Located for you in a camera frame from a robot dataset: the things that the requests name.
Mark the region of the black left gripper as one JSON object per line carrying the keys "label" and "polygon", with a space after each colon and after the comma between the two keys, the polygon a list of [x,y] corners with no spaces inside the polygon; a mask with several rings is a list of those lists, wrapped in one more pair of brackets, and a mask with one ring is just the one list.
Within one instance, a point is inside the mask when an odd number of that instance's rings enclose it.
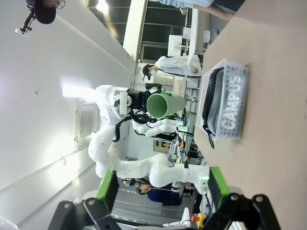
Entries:
{"label": "black left gripper", "polygon": [[146,114],[147,110],[147,100],[148,96],[156,93],[161,93],[162,85],[158,83],[146,83],[145,84],[146,91],[136,91],[133,89],[128,90],[128,96],[132,99],[131,104],[128,108],[131,109],[130,116],[133,121],[138,124],[147,124],[147,123],[155,123],[157,122],[156,118],[150,118],[149,115]]}

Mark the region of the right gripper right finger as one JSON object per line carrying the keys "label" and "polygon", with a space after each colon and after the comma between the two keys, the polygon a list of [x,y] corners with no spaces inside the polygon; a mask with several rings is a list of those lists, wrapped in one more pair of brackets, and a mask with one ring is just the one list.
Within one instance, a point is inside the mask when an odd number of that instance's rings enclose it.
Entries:
{"label": "right gripper right finger", "polygon": [[209,171],[209,190],[215,212],[203,225],[204,230],[227,230],[232,223],[243,223],[247,230],[279,230],[280,224],[269,198],[264,194],[247,198],[231,192],[219,167]]}

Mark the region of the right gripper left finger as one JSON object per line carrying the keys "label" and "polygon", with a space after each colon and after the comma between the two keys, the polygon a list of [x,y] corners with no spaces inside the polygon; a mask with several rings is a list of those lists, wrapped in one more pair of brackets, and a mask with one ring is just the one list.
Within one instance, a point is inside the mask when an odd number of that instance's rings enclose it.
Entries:
{"label": "right gripper left finger", "polygon": [[83,230],[93,226],[96,230],[118,230],[119,225],[111,212],[119,189],[116,171],[107,171],[95,197],[59,202],[49,230]]}

